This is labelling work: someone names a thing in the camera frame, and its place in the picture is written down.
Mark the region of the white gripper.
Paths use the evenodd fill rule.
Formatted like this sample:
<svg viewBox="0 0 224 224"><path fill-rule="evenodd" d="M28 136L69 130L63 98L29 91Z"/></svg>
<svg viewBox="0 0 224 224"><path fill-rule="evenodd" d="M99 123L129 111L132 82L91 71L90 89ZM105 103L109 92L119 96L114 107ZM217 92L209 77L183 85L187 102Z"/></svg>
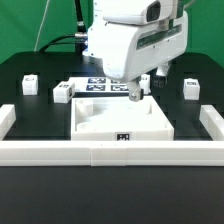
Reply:
<svg viewBox="0 0 224 224"><path fill-rule="evenodd" d="M138 102L144 91L134 79L142 74L159 66L154 86L163 88L167 84L170 64L166 62L183 54L187 46L188 15L183 12L165 31L160 30L158 22L145 26L107 23L103 34L104 74L112 80L131 81L129 99Z"/></svg>

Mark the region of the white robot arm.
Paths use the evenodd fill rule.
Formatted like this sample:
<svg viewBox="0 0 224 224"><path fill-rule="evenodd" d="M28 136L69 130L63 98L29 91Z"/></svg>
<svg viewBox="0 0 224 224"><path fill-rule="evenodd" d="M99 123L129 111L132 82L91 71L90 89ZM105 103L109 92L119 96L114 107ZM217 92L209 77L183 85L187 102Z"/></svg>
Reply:
<svg viewBox="0 0 224 224"><path fill-rule="evenodd" d="M140 101L140 78L185 52L188 15L184 0L93 0L84 60L105 76L125 83L129 99Z"/></svg>

